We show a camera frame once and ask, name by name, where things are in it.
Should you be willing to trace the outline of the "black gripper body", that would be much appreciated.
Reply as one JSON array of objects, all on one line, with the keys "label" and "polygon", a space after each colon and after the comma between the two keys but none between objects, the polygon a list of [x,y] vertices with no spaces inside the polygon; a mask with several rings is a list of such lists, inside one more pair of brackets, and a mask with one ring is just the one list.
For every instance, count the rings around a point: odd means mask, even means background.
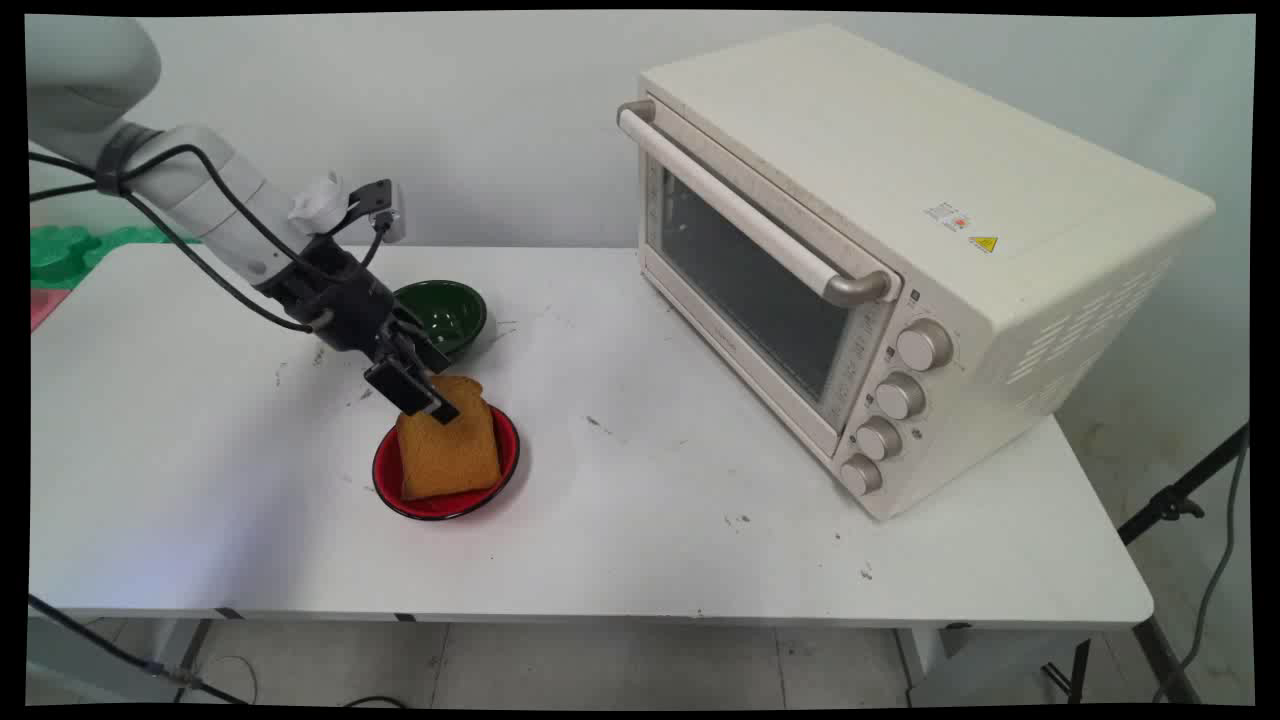
[{"label": "black gripper body", "polygon": [[308,243],[303,265],[291,261],[260,283],[294,322],[335,351],[360,351],[372,363],[387,355],[420,368],[411,313],[360,260],[338,243]]}]

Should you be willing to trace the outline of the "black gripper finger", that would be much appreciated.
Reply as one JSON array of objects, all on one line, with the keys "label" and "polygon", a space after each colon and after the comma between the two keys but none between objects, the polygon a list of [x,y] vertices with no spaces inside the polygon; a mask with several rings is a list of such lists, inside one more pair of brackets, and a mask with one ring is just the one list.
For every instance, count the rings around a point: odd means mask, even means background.
[{"label": "black gripper finger", "polygon": [[426,378],[424,372],[399,357],[381,357],[364,372],[364,379],[394,404],[406,416],[425,414],[449,424],[460,410]]},{"label": "black gripper finger", "polygon": [[452,359],[429,338],[421,322],[411,311],[394,311],[394,328],[413,346],[413,354],[430,374],[449,369]]}]

